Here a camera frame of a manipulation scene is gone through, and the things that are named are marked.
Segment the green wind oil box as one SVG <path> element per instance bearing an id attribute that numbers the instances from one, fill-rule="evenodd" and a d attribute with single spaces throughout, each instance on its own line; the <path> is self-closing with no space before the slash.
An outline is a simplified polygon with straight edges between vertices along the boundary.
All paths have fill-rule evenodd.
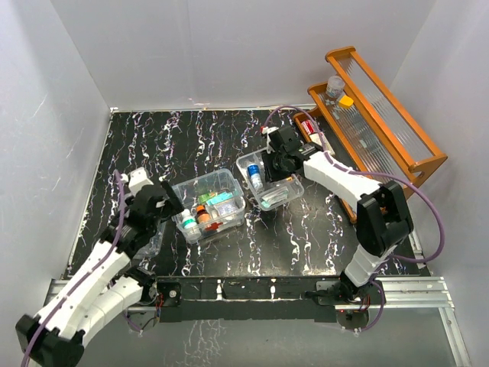
<path id="1" fill-rule="evenodd" d="M 216 192 L 209 192 L 209 193 L 201 194 L 198 196 L 198 202 L 199 202 L 199 204 L 204 204 L 208 200 L 212 199 L 215 196 L 216 196 Z"/>

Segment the orange brown medicine bottle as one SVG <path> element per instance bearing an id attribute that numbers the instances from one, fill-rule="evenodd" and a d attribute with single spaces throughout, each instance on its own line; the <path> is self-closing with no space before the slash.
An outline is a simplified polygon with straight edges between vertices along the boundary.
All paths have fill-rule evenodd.
<path id="1" fill-rule="evenodd" d="M 196 221 L 198 224 L 208 226 L 211 219 L 212 217 L 204 205 L 198 205 L 196 207 Z"/>

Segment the blue white spray bottle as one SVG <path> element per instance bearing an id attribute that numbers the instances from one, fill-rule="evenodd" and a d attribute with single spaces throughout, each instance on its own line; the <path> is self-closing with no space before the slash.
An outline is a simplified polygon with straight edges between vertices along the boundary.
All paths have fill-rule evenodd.
<path id="1" fill-rule="evenodd" d="M 250 163 L 247 166 L 248 177 L 252 187 L 256 190 L 262 190 L 264 185 L 260 175 L 260 168 L 256 163 Z"/>

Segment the clear first aid box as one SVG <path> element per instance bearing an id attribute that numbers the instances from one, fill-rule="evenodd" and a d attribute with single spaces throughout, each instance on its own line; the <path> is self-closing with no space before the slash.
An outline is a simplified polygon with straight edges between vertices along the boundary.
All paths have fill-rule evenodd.
<path id="1" fill-rule="evenodd" d="M 200 225 L 196 221 L 197 227 L 191 233 L 185 233 L 182 229 L 180 224 L 182 219 L 181 213 L 173 217 L 176 228 L 189 244 L 195 244 L 227 229 L 240 226 L 245 221 L 246 203 L 244 193 L 238 180 L 235 179 L 228 169 L 219 169 L 209 174 L 184 181 L 173 186 L 173 190 L 179 197 L 184 209 L 189 209 L 195 219 L 196 207 L 198 205 L 204 205 L 212 217 L 208 226 Z M 234 197 L 230 200 L 235 201 L 239 210 L 233 216 L 223 217 L 219 216 L 218 212 L 214 209 L 214 205 L 208 205 L 207 203 L 199 204 L 198 196 L 209 192 L 216 192 L 216 195 L 222 192 L 232 193 Z"/>

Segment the clear compartment organizer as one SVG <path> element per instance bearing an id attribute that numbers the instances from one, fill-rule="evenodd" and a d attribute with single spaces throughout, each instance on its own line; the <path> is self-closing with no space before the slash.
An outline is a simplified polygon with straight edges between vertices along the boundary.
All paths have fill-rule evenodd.
<path id="1" fill-rule="evenodd" d="M 267 153 L 266 148 L 243 155 L 236 160 L 236 165 L 260 209 L 270 211 L 300 198 L 304 188 L 294 174 L 276 182 L 267 182 L 263 153 Z"/>

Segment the clear box lid with handle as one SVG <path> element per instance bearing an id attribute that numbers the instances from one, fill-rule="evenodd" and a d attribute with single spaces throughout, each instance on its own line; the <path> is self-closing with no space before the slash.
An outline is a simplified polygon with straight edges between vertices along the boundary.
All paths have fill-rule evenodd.
<path id="1" fill-rule="evenodd" d="M 138 251 L 138 253 L 136 254 L 136 258 L 153 258 L 160 253 L 164 238 L 165 227 L 165 222 L 162 222 L 157 227 L 156 234 L 152 238 L 150 238 L 150 241 L 146 244 L 146 246 Z"/>

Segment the white blue gauze packet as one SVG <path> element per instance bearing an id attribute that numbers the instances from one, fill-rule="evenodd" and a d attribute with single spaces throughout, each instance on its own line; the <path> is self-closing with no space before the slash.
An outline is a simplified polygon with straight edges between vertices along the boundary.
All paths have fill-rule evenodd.
<path id="1" fill-rule="evenodd" d="M 218 212 L 219 216 L 227 217 L 233 216 L 239 207 L 234 200 L 226 200 L 214 205 L 214 209 Z"/>

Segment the teal bandage packet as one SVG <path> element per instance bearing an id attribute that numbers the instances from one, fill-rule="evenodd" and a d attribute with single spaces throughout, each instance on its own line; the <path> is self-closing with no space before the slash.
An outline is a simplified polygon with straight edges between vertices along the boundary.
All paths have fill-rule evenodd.
<path id="1" fill-rule="evenodd" d="M 206 201 L 206 203 L 208 205 L 215 205 L 215 204 L 218 204 L 218 203 L 221 203 L 221 202 L 224 202 L 226 200 L 230 200 L 234 197 L 234 195 L 232 193 L 229 193 L 229 192 L 222 192 L 222 193 L 219 193 L 213 197 L 211 197 L 210 199 L 208 199 Z"/>

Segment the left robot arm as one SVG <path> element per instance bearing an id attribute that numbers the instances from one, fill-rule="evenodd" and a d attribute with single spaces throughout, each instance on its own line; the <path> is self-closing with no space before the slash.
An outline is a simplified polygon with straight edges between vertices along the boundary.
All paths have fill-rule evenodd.
<path id="1" fill-rule="evenodd" d="M 75 366 L 94 336 L 137 302 L 153 303 L 157 285 L 146 271 L 128 270 L 138 251 L 162 222 L 183 211 L 168 182 L 144 185 L 122 203 L 92 253 L 65 287 L 15 329 L 24 353 L 22 366 Z"/>

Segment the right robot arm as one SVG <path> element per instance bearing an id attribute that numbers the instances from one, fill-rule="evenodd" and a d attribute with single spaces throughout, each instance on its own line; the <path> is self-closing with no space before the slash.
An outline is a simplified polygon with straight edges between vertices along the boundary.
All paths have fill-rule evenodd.
<path id="1" fill-rule="evenodd" d="M 360 302 L 374 273 L 413 231 L 403 188 L 393 180 L 381 183 L 355 174 L 320 145 L 302 143 L 290 126 L 263 127 L 261 134 L 267 139 L 261 157 L 268 182 L 301 174 L 355 210 L 358 246 L 328 292 L 337 300 Z"/>

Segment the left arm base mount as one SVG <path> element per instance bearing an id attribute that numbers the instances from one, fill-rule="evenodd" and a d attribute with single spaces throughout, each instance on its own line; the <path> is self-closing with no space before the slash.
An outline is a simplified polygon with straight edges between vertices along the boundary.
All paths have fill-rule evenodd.
<path id="1" fill-rule="evenodd" d="M 155 273 L 144 268 L 132 268 L 126 275 L 136 280 L 142 288 L 137 307 L 154 307 L 155 317 L 160 320 L 164 307 L 180 304 L 181 286 L 173 281 L 159 282 Z"/>

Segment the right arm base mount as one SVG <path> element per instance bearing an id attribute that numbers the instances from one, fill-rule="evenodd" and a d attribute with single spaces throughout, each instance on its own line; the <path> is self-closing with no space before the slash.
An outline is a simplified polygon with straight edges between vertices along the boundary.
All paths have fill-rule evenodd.
<path id="1" fill-rule="evenodd" d="M 369 310 L 373 306 L 384 306 L 386 303 L 380 282 L 368 282 L 355 287 L 348 281 L 339 278 L 317 281 L 312 290 L 305 291 L 303 297 L 313 300 L 320 306 L 338 307 L 346 310 L 352 307 L 353 311 Z"/>

